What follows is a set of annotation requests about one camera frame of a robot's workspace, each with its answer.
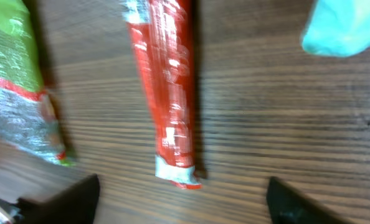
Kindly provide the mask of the teal white wipes packet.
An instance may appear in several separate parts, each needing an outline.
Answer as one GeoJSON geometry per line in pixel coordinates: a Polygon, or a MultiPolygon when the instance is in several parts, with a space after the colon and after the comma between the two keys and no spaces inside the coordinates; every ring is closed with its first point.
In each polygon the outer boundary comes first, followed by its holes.
{"type": "Polygon", "coordinates": [[[309,54],[350,57],[370,47],[370,0],[317,0],[301,38],[309,54]]]}

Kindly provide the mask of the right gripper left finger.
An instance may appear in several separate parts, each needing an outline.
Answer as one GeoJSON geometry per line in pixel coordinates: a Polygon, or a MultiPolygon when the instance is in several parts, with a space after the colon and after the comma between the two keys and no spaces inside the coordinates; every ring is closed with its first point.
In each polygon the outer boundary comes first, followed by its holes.
{"type": "Polygon", "coordinates": [[[17,224],[93,224],[100,181],[93,174],[43,203],[19,198],[22,219],[17,224]]]}

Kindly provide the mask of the red stick sachet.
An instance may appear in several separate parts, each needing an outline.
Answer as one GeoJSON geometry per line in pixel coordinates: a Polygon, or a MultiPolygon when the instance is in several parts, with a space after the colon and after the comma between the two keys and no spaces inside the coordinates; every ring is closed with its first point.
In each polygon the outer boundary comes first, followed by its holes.
{"type": "Polygon", "coordinates": [[[156,131],[155,176],[181,189],[199,189],[192,2],[123,0],[121,5],[156,131]]]}

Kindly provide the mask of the green gummy candy bag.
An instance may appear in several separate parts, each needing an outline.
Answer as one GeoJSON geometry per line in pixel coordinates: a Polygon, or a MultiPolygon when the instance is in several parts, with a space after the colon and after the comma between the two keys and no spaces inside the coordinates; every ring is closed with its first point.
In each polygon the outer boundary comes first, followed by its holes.
{"type": "Polygon", "coordinates": [[[22,1],[0,0],[0,138],[52,164],[72,165],[22,1]]]}

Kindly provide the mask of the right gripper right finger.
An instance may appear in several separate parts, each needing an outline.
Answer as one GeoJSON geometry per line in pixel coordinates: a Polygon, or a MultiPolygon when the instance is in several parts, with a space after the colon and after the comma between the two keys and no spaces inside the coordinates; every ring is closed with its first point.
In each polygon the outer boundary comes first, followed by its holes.
{"type": "Polygon", "coordinates": [[[266,202],[273,224],[351,224],[278,177],[269,178],[266,202]]]}

